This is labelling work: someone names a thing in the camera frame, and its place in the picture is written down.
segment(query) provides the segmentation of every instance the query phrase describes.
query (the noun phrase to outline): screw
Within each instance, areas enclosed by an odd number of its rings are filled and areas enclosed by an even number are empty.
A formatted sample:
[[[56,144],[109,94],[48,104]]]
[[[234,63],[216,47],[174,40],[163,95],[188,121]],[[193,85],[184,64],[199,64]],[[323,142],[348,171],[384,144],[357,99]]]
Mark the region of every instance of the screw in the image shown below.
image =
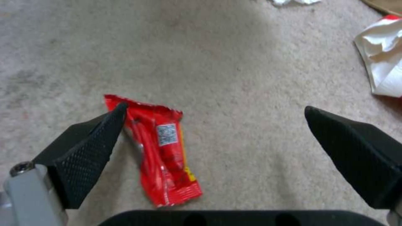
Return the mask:
[[[30,171],[33,168],[35,168],[35,165],[31,161],[20,162],[11,168],[10,175],[11,177],[15,177],[27,171]]]

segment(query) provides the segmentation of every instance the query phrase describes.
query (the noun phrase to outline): candy wrapper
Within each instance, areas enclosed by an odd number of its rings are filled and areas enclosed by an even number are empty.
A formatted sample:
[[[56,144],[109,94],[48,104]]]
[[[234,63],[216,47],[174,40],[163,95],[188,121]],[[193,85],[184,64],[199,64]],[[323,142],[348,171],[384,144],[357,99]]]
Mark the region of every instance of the candy wrapper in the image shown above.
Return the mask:
[[[120,102],[128,103],[125,127],[143,147],[141,184],[157,207],[181,204],[202,195],[186,163],[181,111],[116,95],[105,95],[105,102],[109,110]]]
[[[402,18],[389,15],[355,38],[373,94],[402,97]]]

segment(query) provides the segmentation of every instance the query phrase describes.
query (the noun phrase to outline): crumpled paper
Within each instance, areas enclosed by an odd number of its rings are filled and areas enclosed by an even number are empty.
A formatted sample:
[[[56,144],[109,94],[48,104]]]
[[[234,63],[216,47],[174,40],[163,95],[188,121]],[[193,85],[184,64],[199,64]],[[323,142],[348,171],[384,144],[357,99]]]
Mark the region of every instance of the crumpled paper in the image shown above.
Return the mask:
[[[386,16],[355,38],[371,92],[402,97],[402,18]]]
[[[285,4],[289,3],[289,2],[291,2],[292,0],[272,0],[272,1],[273,1],[273,3],[275,5],[282,6],[282,5],[285,5]],[[293,1],[301,3],[301,4],[310,5],[310,4],[319,2],[321,0],[293,0]]]

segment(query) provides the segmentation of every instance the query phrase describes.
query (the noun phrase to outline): barcode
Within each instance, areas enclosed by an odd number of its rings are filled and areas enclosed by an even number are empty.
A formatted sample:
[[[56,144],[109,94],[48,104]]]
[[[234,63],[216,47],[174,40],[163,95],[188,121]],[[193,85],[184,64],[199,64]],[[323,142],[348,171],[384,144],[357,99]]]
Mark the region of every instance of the barcode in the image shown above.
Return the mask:
[[[156,130],[158,131],[159,146],[177,143],[175,124],[158,125]]]

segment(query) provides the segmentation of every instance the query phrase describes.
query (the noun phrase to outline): floor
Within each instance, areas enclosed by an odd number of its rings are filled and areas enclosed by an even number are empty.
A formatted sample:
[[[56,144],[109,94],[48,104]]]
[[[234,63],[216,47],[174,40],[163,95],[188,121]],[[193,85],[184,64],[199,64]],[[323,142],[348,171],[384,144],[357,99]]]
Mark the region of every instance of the floor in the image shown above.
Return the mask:
[[[385,220],[310,133],[313,105],[402,141],[398,100],[370,94],[352,41],[380,14],[359,0],[2,0],[0,183],[103,94],[183,110],[188,162],[204,195],[181,209],[341,209]],[[70,225],[153,209],[120,137]]]

